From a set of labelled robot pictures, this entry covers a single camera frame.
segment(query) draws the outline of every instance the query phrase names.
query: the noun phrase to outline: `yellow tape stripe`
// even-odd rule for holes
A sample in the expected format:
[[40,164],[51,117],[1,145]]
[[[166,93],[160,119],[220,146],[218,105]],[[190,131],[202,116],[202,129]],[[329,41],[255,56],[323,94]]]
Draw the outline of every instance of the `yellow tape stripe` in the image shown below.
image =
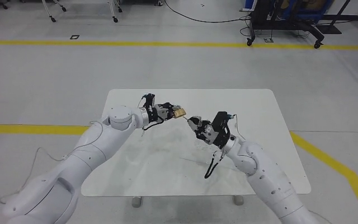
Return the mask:
[[[0,45],[51,45],[51,46],[166,46],[197,48],[249,48],[246,43],[210,43],[210,42],[145,42],[145,41],[85,41],[85,40],[0,40]],[[308,44],[260,44],[251,48],[305,49],[312,50]],[[326,50],[358,50],[358,45],[322,45]]]
[[291,134],[293,142],[296,145],[298,145],[300,148],[306,150],[308,153],[310,153],[311,155],[313,155],[314,157],[321,160],[326,165],[328,165],[329,167],[331,167],[332,169],[336,170],[338,173],[343,175],[348,180],[353,192],[355,193],[355,195],[358,199],[358,176],[353,170],[349,169],[344,164],[341,164],[340,162],[338,162],[337,160],[332,158],[329,154],[323,152],[316,146],[307,142],[299,135],[297,135],[293,132],[290,132],[290,134]]
[[[88,126],[63,126],[63,125],[26,125],[26,124],[0,124],[0,134],[62,134],[81,135]],[[332,169],[346,177],[358,198],[358,176],[344,164],[341,164],[329,154],[304,140],[294,132],[290,132],[293,142],[300,148],[327,164]]]
[[87,126],[1,124],[0,134],[66,134],[80,135]]

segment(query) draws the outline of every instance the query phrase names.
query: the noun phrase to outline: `tabletop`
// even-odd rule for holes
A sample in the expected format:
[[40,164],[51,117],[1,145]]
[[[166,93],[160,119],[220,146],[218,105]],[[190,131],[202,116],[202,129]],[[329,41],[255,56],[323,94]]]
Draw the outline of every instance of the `tabletop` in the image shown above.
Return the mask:
[[[302,163],[275,99],[267,89],[115,89],[108,94],[103,114],[119,105],[137,107],[144,94],[155,103],[182,106],[186,117],[213,120],[218,111],[238,115],[246,140],[257,142],[286,172],[298,194],[311,191]],[[228,125],[237,135],[236,120]],[[247,195],[255,194],[232,161],[225,157],[211,177],[204,175],[217,148],[195,138],[184,118],[171,119],[145,131],[137,129],[118,152],[95,169],[82,185],[87,197]]]

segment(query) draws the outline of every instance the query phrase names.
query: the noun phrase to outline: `concrete floor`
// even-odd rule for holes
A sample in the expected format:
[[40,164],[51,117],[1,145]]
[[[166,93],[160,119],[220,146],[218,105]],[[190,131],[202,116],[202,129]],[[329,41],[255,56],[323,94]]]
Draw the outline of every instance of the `concrete floor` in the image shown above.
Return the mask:
[[[0,40],[185,41],[244,43],[242,21],[203,24],[166,6],[123,6],[111,20],[108,4],[13,1],[0,9]],[[169,0],[176,10],[202,20],[227,20],[245,13],[241,1]],[[343,35],[327,45],[358,45],[358,24],[340,24]],[[270,32],[262,32],[256,43]],[[313,44],[291,32],[274,32],[275,43]],[[101,113],[113,88],[269,88],[290,130],[358,172],[358,52],[262,48],[158,48],[114,46],[0,45],[0,124],[87,125]],[[21,186],[39,146],[54,156],[70,152],[79,136],[0,135],[0,194]],[[297,147],[312,186],[301,195],[307,207],[332,223],[358,220],[358,201],[346,179]],[[55,162],[39,156],[34,175]],[[236,207],[230,197],[81,197],[68,223],[279,223],[256,196]],[[0,223],[5,223],[0,215]]]

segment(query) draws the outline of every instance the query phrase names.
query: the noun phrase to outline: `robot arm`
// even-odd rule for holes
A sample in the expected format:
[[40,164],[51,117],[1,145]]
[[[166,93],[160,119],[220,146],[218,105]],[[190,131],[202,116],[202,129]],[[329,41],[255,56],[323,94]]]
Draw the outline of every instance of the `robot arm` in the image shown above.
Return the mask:
[[214,144],[228,156],[262,200],[284,224],[318,224],[300,201],[286,174],[262,147],[230,134],[228,120],[234,116],[218,112],[213,122],[194,116],[188,124],[198,139]]
[[63,224],[73,214],[81,185],[87,176],[109,160],[137,128],[147,130],[171,118],[185,115],[170,103],[154,105],[154,95],[143,96],[142,108],[119,106],[93,123],[74,150],[50,172],[31,180],[10,198],[3,210],[8,224]]

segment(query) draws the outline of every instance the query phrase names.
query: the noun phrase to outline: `white cable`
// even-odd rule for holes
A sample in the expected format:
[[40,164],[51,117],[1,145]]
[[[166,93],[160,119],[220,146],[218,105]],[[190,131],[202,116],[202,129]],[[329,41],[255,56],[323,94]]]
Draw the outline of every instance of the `white cable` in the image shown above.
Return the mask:
[[24,184],[19,188],[19,190],[15,191],[15,192],[13,192],[13,193],[11,193],[11,194],[7,194],[7,195],[4,195],[4,196],[0,197],[0,203],[1,203],[1,204],[6,204],[6,202],[4,202],[4,201],[2,200],[3,198],[7,198],[7,197],[12,196],[12,195],[14,195],[14,194],[17,194],[17,193],[19,193],[20,191],[23,190],[23,188],[24,188],[25,185],[27,184],[27,182],[28,182],[28,180],[29,180],[29,178],[30,178],[30,176],[31,176],[31,174],[32,174],[32,171],[33,171],[34,166],[35,166],[35,161],[36,161],[36,158],[37,158],[37,154],[39,153],[40,150],[44,150],[44,151],[46,152],[46,154],[47,154],[52,160],[54,160],[54,161],[58,161],[58,162],[59,162],[59,161],[65,160],[64,157],[61,158],[60,160],[58,160],[58,159],[54,158],[53,156],[51,156],[46,149],[44,149],[44,148],[42,148],[42,147],[39,147],[39,148],[36,150],[34,160],[32,161],[30,173],[28,174],[28,176],[27,176],[27,178],[26,178]]
[[142,101],[142,99],[143,99],[143,97],[139,100],[139,103],[138,103],[138,106],[137,106],[137,107],[139,107],[139,104],[140,104],[140,102]]
[[[101,122],[96,121],[96,120],[91,121],[89,124],[92,125],[92,124],[94,124],[94,123],[98,123],[98,124],[101,125],[101,133],[100,133],[100,135],[99,135],[95,140],[93,140],[93,141],[90,142],[90,143],[83,144],[83,145],[81,145],[81,146],[77,146],[76,148],[74,148],[74,149],[72,150],[72,152],[74,152],[74,151],[75,151],[76,149],[78,149],[78,148],[81,148],[81,147],[84,147],[84,146],[88,146],[88,145],[90,145],[90,144],[95,143],[95,142],[102,136],[102,134],[103,134],[103,124],[102,124]],[[72,152],[70,152],[69,154],[67,154],[66,156],[64,156],[64,159],[66,160],[66,159],[68,158],[68,156],[72,154]]]
[[238,123],[238,121],[237,121],[237,114],[234,114],[234,116],[236,116],[236,124],[235,124],[235,127],[236,127],[236,131],[237,131],[237,133],[239,134],[239,136],[243,139],[243,140],[246,140],[245,138],[244,138],[244,136],[242,136],[241,134],[240,134],[240,132],[239,132],[239,123]]
[[[78,149],[78,148],[81,148],[81,147],[84,147],[84,146],[88,146],[88,145],[90,145],[90,144],[93,144],[95,141],[97,141],[97,140],[102,136],[102,133],[103,133],[103,124],[102,124],[101,122],[96,121],[96,120],[90,122],[89,124],[92,125],[93,123],[98,123],[98,124],[101,125],[101,128],[102,128],[102,129],[101,129],[100,135],[99,135],[95,140],[93,140],[93,141],[90,142],[90,143],[83,144],[83,145],[81,145],[81,146],[77,146],[76,148],[74,148],[74,150],[72,150],[72,152],[75,151],[75,150]],[[17,194],[17,193],[19,193],[20,191],[22,191],[22,190],[24,189],[24,187],[26,186],[26,184],[27,184],[27,182],[28,182],[28,180],[29,180],[29,178],[30,178],[30,176],[31,176],[31,174],[32,174],[32,171],[33,171],[34,166],[35,166],[35,161],[36,161],[36,158],[37,158],[37,154],[39,153],[40,150],[44,150],[44,151],[46,152],[46,154],[47,154],[52,160],[57,161],[57,162],[61,162],[61,161],[66,160],[66,159],[68,158],[68,156],[72,154],[72,152],[70,152],[69,154],[63,156],[61,159],[58,160],[58,159],[54,158],[53,156],[51,156],[45,148],[39,147],[39,148],[36,150],[36,152],[35,152],[35,157],[34,157],[34,160],[32,161],[30,173],[29,173],[29,175],[27,176],[27,178],[26,178],[24,184],[19,188],[19,190],[16,190],[15,192],[13,192],[13,193],[11,193],[11,194],[7,194],[7,195],[4,195],[4,196],[1,196],[1,197],[0,197],[0,203],[1,203],[1,204],[6,204],[6,202],[4,202],[4,201],[2,200],[3,198],[7,198],[7,197],[9,197],[9,196],[12,196],[12,195],[14,195],[14,194]]]
[[313,211],[311,211],[311,210],[308,210],[308,211],[309,211],[309,212],[312,212],[313,214],[316,214],[317,216],[319,216],[319,217],[321,217],[322,219],[326,220],[329,224],[333,224],[332,222],[330,222],[328,219],[324,218],[324,217],[321,216],[320,214],[315,213],[315,212],[313,212]]

